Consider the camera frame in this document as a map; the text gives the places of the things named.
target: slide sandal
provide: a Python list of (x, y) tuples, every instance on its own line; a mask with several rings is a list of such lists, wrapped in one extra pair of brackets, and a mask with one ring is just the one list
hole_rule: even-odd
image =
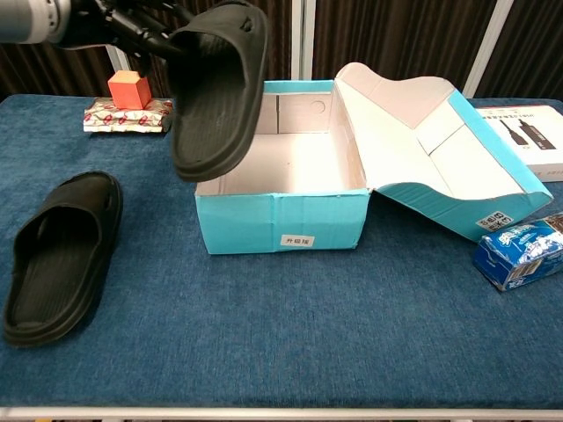
[(115, 178), (91, 171), (51, 192), (14, 242), (4, 338), (39, 346), (69, 332), (101, 292), (121, 221)]
[(171, 35), (192, 54), (168, 62), (176, 101), (172, 161), (183, 180), (222, 176), (248, 152), (264, 90), (267, 32), (260, 8), (228, 1)]

